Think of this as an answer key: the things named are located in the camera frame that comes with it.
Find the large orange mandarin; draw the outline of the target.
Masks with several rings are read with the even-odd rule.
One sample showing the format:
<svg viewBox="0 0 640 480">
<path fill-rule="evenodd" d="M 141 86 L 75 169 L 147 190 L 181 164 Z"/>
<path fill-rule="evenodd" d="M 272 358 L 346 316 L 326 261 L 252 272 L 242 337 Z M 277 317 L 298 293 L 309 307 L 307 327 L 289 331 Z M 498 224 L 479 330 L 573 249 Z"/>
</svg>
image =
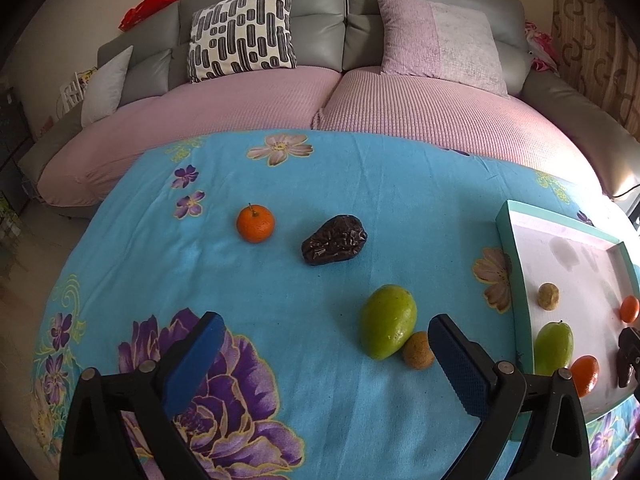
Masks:
<svg viewBox="0 0 640 480">
<path fill-rule="evenodd" d="M 627 296 L 620 305 L 620 319 L 626 324 L 634 324 L 640 314 L 640 301 L 636 296 Z"/>
</svg>

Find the large green mango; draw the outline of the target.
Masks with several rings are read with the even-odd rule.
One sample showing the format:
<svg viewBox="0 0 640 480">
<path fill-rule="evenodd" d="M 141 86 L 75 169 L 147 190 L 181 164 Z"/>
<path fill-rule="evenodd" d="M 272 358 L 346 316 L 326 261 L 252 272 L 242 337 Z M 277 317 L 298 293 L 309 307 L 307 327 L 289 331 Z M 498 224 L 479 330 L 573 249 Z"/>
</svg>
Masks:
<svg viewBox="0 0 640 480">
<path fill-rule="evenodd" d="M 418 307 L 411 292 L 387 284 L 377 289 L 360 312 L 360 342 L 366 355 L 382 361 L 398 350 L 412 335 Z"/>
</svg>

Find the small mandarin far left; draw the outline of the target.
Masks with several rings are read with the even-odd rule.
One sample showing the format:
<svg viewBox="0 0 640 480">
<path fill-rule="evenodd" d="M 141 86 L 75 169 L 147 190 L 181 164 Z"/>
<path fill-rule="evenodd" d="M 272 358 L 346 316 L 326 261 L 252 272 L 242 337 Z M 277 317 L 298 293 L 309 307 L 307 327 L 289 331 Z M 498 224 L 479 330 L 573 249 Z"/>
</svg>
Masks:
<svg viewBox="0 0 640 480">
<path fill-rule="evenodd" d="M 597 385 L 600 365 L 594 356 L 581 356 L 570 367 L 574 386 L 580 398 L 588 396 Z"/>
</svg>

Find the green mango on tray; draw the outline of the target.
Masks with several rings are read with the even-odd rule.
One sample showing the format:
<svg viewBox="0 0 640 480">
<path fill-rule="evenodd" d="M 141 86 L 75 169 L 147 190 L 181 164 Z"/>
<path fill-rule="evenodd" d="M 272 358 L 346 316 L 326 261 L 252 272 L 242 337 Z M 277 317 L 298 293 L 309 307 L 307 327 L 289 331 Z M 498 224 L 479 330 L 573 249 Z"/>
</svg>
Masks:
<svg viewBox="0 0 640 480">
<path fill-rule="evenodd" d="M 573 359 L 574 335 L 563 322 L 549 322 L 542 326 L 534 343 L 536 375 L 551 376 L 556 370 L 568 367 Z"/>
</svg>

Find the white tray teal rim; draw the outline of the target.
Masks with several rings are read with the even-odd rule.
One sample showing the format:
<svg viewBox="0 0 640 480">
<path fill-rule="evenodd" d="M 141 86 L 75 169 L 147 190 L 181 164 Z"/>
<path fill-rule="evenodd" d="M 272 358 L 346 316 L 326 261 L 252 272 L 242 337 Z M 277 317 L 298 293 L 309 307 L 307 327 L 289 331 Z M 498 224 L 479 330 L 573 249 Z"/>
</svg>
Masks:
<svg viewBox="0 0 640 480">
<path fill-rule="evenodd" d="M 542 326 L 567 323 L 574 335 L 573 356 L 594 356 L 600 376 L 582 399 L 585 422 L 593 422 L 632 395 L 616 382 L 615 353 L 625 327 L 620 305 L 639 295 L 638 259 L 629 245 L 577 219 L 508 200 L 496 217 L 502 250 L 512 264 L 510 287 L 515 349 L 525 374 L 533 374 L 534 343 Z M 537 304 L 541 284 L 559 287 L 553 311 Z"/>
</svg>

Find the small mandarin with stem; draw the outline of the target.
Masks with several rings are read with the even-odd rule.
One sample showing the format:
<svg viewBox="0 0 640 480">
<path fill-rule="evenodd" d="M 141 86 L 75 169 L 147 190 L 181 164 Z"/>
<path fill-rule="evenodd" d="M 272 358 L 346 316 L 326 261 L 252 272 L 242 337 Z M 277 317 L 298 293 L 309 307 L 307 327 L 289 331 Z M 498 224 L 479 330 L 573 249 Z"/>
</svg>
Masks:
<svg viewBox="0 0 640 480">
<path fill-rule="evenodd" d="M 262 243 L 272 235 L 274 231 L 273 214 L 262 206 L 248 204 L 238 214 L 235 226 L 243 240 L 252 244 Z"/>
</svg>

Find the dark brown date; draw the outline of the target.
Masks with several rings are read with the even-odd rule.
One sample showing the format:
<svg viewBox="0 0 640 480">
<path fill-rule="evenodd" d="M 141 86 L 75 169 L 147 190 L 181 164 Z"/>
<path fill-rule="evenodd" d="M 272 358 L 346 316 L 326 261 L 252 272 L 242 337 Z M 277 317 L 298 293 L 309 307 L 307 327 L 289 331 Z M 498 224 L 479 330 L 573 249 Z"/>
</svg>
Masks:
<svg viewBox="0 0 640 480">
<path fill-rule="evenodd" d="M 339 214 L 306 238 L 300 250 L 307 264 L 321 266 L 355 258 L 367 240 L 368 234 L 357 217 Z"/>
</svg>

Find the pink floral cloth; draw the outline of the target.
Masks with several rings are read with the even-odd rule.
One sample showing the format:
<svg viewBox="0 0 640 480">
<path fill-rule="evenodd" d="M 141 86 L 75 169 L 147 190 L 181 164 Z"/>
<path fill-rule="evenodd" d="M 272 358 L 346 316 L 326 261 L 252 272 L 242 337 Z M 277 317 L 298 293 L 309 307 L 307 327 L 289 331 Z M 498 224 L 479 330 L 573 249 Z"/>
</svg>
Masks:
<svg viewBox="0 0 640 480">
<path fill-rule="evenodd" d="M 554 50 L 551 36 L 540 30 L 535 23 L 526 21 L 525 38 L 528 53 L 532 57 L 532 69 L 535 72 L 559 73 L 559 57 Z"/>
</svg>

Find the brown patterned curtain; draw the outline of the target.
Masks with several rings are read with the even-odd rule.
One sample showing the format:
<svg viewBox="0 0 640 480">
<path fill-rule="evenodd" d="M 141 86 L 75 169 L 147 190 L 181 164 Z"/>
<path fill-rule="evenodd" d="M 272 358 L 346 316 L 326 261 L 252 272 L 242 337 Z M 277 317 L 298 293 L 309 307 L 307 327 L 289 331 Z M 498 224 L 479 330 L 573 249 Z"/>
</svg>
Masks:
<svg viewBox="0 0 640 480">
<path fill-rule="evenodd" d="M 636 138 L 639 48 L 605 0 L 553 0 L 552 38 L 561 77 Z"/>
</svg>

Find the white chair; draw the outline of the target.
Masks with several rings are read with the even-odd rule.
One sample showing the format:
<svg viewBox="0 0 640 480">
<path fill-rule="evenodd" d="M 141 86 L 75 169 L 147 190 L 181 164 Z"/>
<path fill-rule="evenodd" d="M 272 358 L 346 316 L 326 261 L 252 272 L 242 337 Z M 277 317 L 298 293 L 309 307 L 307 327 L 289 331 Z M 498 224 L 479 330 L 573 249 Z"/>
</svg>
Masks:
<svg viewBox="0 0 640 480">
<path fill-rule="evenodd" d="M 60 87 L 60 98 L 64 113 L 68 113 L 85 99 L 88 82 L 95 72 L 95 67 L 82 70 L 81 72 L 75 72 L 70 82 L 62 84 Z"/>
</svg>

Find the light grey cushion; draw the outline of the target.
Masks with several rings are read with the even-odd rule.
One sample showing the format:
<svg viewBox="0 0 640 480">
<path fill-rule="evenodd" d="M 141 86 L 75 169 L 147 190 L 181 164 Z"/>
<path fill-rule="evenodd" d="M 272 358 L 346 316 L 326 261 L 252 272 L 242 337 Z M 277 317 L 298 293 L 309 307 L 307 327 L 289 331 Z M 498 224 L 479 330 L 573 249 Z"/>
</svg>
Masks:
<svg viewBox="0 0 640 480">
<path fill-rule="evenodd" d="M 99 68 L 89 79 L 82 102 L 82 128 L 110 116 L 117 110 L 134 47 L 129 46 Z"/>
</svg>

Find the pink sofa seat cover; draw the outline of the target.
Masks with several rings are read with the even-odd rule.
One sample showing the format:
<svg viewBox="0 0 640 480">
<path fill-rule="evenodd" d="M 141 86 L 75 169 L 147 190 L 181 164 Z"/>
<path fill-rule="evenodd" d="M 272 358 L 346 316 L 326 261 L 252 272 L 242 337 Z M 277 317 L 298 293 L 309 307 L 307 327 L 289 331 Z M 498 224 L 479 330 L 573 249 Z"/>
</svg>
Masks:
<svg viewBox="0 0 640 480">
<path fill-rule="evenodd" d="M 603 188 L 578 147 L 549 119 L 513 96 L 430 78 L 383 75 L 376 67 L 225 76 L 182 84 L 126 104 L 79 128 L 44 164 L 36 189 L 55 207 L 102 202 L 145 151 L 214 132 L 316 129 L 382 133 L 515 162 L 590 188 Z"/>
</svg>

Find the black white patterned cushion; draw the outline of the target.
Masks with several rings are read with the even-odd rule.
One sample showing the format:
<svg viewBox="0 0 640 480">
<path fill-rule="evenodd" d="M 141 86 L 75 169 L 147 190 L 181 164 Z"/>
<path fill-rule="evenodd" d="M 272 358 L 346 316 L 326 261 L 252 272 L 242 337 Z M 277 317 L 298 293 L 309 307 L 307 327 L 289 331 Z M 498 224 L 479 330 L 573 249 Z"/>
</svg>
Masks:
<svg viewBox="0 0 640 480">
<path fill-rule="evenodd" d="M 296 67 L 291 10 L 292 0 L 222 0 L 196 11 L 186 57 L 189 80 Z"/>
</svg>

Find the grey leather sofa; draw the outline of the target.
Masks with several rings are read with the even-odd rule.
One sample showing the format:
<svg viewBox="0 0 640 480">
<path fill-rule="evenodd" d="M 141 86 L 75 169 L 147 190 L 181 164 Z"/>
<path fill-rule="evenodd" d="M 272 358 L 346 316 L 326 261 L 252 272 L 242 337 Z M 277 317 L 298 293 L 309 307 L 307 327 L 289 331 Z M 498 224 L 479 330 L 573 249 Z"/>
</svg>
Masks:
<svg viewBox="0 0 640 480">
<path fill-rule="evenodd" d="M 134 47 L 117 110 L 144 98 L 163 96 L 182 84 L 193 84 L 186 73 L 192 16 L 221 1 L 178 0 L 99 48 L 98 63 L 104 65 L 122 50 Z M 487 16 L 508 89 L 506 96 L 533 107 L 557 126 L 586 156 L 604 194 L 615 200 L 638 190 L 638 141 L 563 79 L 532 69 L 524 9 L 518 0 L 433 1 Z M 376 67 L 383 74 L 384 32 L 376 0 L 293 0 L 291 18 L 295 68 L 322 67 L 345 75 L 357 68 Z M 68 131 L 55 129 L 70 115 L 77 117 L 77 125 L 82 128 L 81 110 L 74 107 L 18 163 L 26 183 L 40 200 L 44 201 L 36 189 L 36 177 L 70 137 Z M 52 207 L 74 216 L 88 216 L 98 205 Z"/>
</svg>

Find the red plastic bag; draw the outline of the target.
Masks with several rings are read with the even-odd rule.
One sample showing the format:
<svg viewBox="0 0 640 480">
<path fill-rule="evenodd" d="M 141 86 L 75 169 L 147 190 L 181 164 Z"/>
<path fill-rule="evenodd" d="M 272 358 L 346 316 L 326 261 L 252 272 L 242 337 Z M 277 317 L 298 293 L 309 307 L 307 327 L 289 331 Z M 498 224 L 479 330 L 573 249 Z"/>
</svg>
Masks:
<svg viewBox="0 0 640 480">
<path fill-rule="evenodd" d="M 153 14 L 160 12 L 160 10 L 167 8 L 176 1 L 177 0 L 142 0 L 125 13 L 118 25 L 118 29 L 121 32 L 128 32 L 128 30 L 137 24 L 142 23 Z"/>
</svg>

